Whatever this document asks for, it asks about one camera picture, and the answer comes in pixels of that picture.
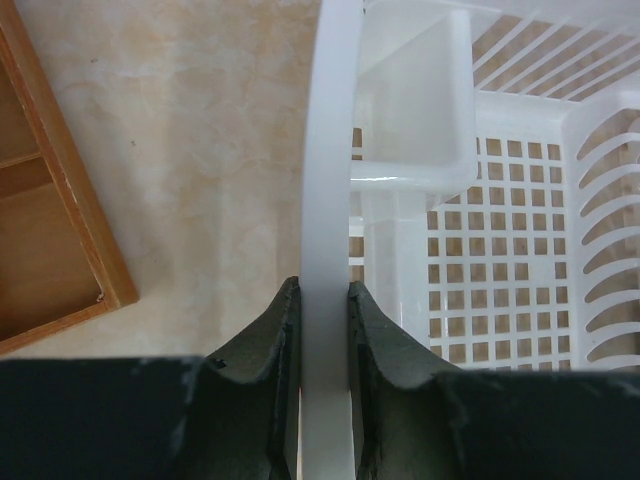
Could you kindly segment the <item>white plastic dish rack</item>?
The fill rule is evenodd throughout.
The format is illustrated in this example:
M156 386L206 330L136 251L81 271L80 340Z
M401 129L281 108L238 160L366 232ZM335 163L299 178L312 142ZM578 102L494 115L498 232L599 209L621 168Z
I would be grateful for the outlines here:
M460 369L639 378L638 3L322 2L300 282L306 479L360 479L354 282Z

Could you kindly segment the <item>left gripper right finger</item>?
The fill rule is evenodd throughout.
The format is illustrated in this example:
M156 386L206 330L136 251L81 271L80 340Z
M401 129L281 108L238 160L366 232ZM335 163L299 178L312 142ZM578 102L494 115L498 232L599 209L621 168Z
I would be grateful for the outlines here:
M360 479L635 479L632 373L463 370L348 292Z

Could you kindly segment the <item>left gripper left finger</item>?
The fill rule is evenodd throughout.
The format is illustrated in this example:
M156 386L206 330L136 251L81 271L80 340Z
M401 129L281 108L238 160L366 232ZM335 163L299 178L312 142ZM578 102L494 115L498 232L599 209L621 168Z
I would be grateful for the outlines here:
M5 479L290 479L297 471L301 294L212 354L5 360Z

